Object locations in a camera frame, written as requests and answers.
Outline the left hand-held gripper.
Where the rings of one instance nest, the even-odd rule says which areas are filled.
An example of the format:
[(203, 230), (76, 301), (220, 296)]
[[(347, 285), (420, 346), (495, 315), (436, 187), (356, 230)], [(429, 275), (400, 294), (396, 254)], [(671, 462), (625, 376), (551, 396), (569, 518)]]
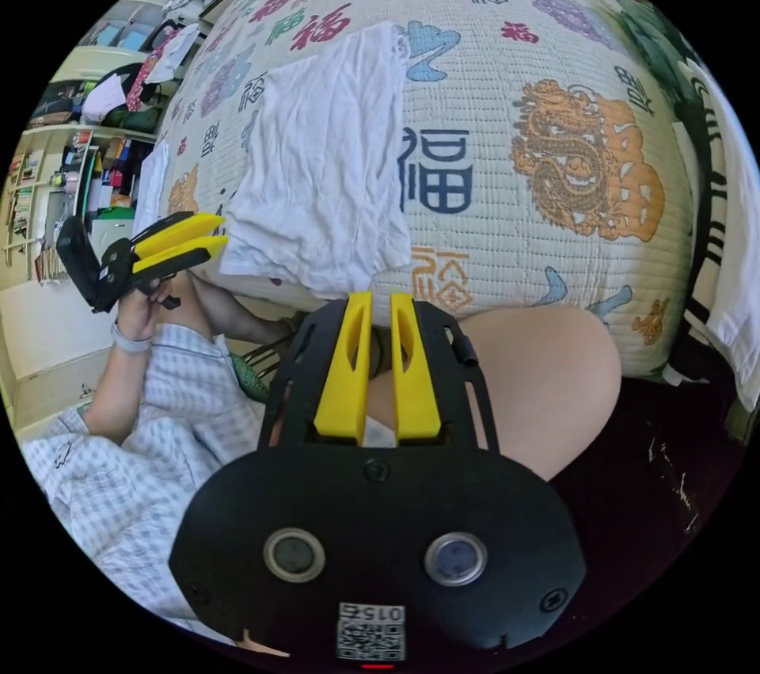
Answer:
[(109, 313), (131, 291), (150, 295), (159, 281), (203, 265), (222, 252), (228, 238), (211, 235), (223, 223), (219, 215), (175, 212), (133, 239), (117, 239), (99, 258), (83, 219), (72, 215), (63, 222), (55, 249), (91, 311)]

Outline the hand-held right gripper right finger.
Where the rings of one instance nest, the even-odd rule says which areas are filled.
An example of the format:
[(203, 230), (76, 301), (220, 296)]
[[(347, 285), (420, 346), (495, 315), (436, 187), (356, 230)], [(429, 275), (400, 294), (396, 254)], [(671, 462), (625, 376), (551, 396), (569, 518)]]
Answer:
[(416, 303), (390, 296), (393, 402), (398, 445), (437, 440), (441, 420)]

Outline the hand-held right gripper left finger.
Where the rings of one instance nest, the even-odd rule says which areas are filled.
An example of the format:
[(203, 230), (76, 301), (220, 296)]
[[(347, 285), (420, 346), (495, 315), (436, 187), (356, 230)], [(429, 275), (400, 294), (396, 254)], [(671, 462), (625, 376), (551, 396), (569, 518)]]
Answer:
[(319, 436), (360, 446), (367, 418), (371, 366), (372, 294), (350, 294), (343, 314), (320, 402), (314, 416)]

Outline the person's left hand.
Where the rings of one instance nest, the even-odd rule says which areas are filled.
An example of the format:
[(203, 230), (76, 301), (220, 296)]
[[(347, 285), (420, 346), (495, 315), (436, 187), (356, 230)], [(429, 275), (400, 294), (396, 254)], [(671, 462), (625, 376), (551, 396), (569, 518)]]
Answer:
[(168, 281), (154, 281), (145, 294), (133, 289), (121, 298), (116, 317), (116, 328), (131, 342), (150, 341), (158, 323), (158, 316), (164, 300), (170, 294)]

